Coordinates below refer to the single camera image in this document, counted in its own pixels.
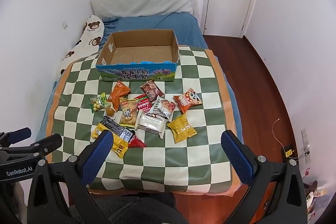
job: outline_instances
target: blue gripper pad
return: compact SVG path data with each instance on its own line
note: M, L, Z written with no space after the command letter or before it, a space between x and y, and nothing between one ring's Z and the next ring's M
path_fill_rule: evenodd
M226 131L222 133L221 145L241 183L251 186L254 180L253 166Z
M94 148L92 153L88 156L81 169L81 182L84 186L86 186L87 184L91 184L94 181L101 166L103 165L108 154L110 153L113 145L112 133L108 131L101 140L98 138L91 145L96 145L97 141L100 142Z
M30 138L31 135L32 135L31 130L28 127L25 127L20 130L16 130L14 132L9 133L8 140L11 144L14 144Z

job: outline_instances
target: red snack bag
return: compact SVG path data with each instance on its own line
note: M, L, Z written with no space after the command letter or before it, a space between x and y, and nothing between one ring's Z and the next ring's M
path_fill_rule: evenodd
M152 104L149 101L149 98L146 94L139 95L134 99L138 99L138 105L137 105L138 110L142 109L144 113L147 113L151 109Z
M149 101L151 103L156 101L158 96L164 98L163 92L158 88L158 86L154 83L154 80L149 80L145 84L141 85L140 88L142 91L148 96Z
M188 89L188 91L182 95L174 96L174 100L178 103L183 113L186 113L191 106L202 104L202 101L192 88Z
M131 138L128 147L147 147L135 134Z

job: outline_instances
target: green snack package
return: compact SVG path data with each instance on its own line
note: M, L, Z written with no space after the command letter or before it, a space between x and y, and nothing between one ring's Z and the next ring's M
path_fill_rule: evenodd
M92 113L96 112L97 110L104 110L106 105L106 94L103 92L102 94L98 95L95 98L89 98L89 104Z

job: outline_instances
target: blue bed sheet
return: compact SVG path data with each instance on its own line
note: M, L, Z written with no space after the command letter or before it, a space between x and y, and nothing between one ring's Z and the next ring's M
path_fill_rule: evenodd
M103 47L112 32L172 29L175 31L180 45L208 48L198 26L197 19L187 12L144 17L124 17L119 18L117 24L115 23L115 20L116 18L104 21L105 31L100 47Z
M175 31L176 38L180 45L187 45L208 49L208 46L198 26L197 19L187 12L172 13L167 15L143 16L143 17L111 18L107 21L104 21L104 27L105 27L104 36L103 39L101 40L100 50L102 49L109 35L113 32L144 30L144 29L172 29ZM231 99L233 115L236 123L237 137L243 143L242 124L240 120L236 97L231 86L227 82L224 73L223 75ZM45 137L46 125L48 121L48 112L53 102L53 94L56 87L57 83L55 83L51 96L49 98L46 112L44 113L43 116L41 128L39 130L39 133L37 134L37 140L40 140Z

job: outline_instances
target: wooden floor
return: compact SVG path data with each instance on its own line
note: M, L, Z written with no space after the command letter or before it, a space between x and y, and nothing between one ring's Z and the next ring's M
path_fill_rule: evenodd
M230 83L238 104L243 139L256 155L264 155L270 161L282 162L281 145L274 134L286 146L295 145L293 129L278 89L256 51L246 38L204 36L209 49L218 57L219 63ZM263 204L272 196L274 184L270 185L253 218L263 216ZM233 197L188 196L176 194L178 210L190 224L222 224L237 206L246 191L244 185Z

